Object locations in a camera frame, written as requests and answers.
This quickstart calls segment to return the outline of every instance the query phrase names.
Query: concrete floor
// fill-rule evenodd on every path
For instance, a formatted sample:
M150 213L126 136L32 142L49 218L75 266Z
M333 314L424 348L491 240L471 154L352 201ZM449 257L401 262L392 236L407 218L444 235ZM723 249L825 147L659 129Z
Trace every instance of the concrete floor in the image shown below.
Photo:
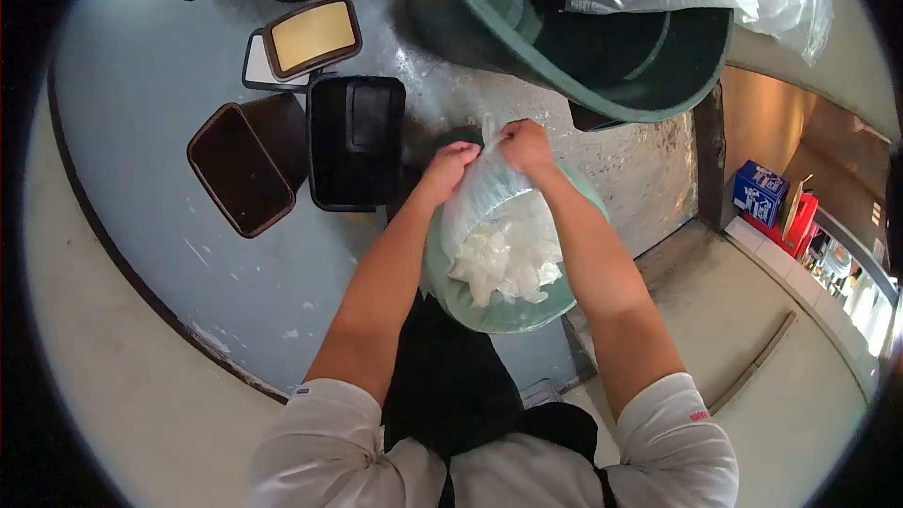
M550 131L556 154L593 180L632 254L694 215L687 116L580 132L563 96L448 63L408 41L397 0L354 2L364 48L332 68L404 82L409 157L461 124L533 118ZM239 79L247 37L292 7L271 0L76 0L56 59L63 135L116 249L209 354L282 393L306 372L385 218L324 213L303 186L286 218L245 240L191 172L185 147L221 104L265 96ZM515 379L528 385L536 377L573 377L572 365L564 368L571 359L560 323L538 334L544 336L499 347Z

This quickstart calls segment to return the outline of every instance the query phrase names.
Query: green trash bin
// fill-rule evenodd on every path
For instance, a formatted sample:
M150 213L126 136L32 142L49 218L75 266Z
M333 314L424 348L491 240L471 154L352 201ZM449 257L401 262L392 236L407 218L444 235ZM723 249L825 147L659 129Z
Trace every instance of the green trash bin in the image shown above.
M596 208L602 210L607 220L608 211L593 184L575 168L561 162L558 162L558 166L564 175L567 175L570 183L576 186ZM577 303L570 291L567 271L562 266L563 276L556 282L542 287L549 296L539 304L531 304L522 299L508 304L497 292L486 308L474 308L468 284L448 276L452 269L452 261L442 247L440 236L442 212L443 209L440 207L430 222L430 230L426 236L424 270L429 292L452 318L478 332L528 332L548 324Z
M598 114L651 122L693 108L724 67L729 8L609 15L540 12L529 0L405 0L423 45L518 76Z

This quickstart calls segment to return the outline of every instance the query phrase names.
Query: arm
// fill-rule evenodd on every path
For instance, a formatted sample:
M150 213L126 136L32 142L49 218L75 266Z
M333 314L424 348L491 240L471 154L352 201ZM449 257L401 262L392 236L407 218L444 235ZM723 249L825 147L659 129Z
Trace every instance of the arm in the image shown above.
M683 364L637 266L605 217L552 159L546 130L511 122L502 151L543 193L562 245L570 287L589 320L599 376L615 420L640 390Z
M357 267L304 382L350 382L383 405L395 368L398 335L420 281L430 219L479 154L479 146L463 141L436 153L411 196Z

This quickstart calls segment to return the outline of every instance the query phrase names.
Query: red container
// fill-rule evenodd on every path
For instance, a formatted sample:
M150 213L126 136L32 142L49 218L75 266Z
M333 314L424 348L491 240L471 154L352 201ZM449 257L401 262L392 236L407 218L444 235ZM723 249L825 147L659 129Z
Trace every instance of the red container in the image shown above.
M808 236L813 220L816 219L816 210L818 209L818 199L812 195L802 195L799 198L799 206L796 208L796 217L790 224L790 231L787 233L786 239L781 239L780 224L772 227L765 226L759 220L756 220L747 213L742 213L743 219L752 224L752 227L764 233L769 240L776 243L791 257L796 259L802 254L812 240Z

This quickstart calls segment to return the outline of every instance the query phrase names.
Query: cardboard box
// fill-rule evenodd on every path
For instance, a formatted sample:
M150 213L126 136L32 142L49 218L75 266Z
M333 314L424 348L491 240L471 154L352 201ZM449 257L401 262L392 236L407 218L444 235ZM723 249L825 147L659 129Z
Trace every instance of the cardboard box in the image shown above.
M789 186L774 171L747 161L734 176L733 203L770 228Z

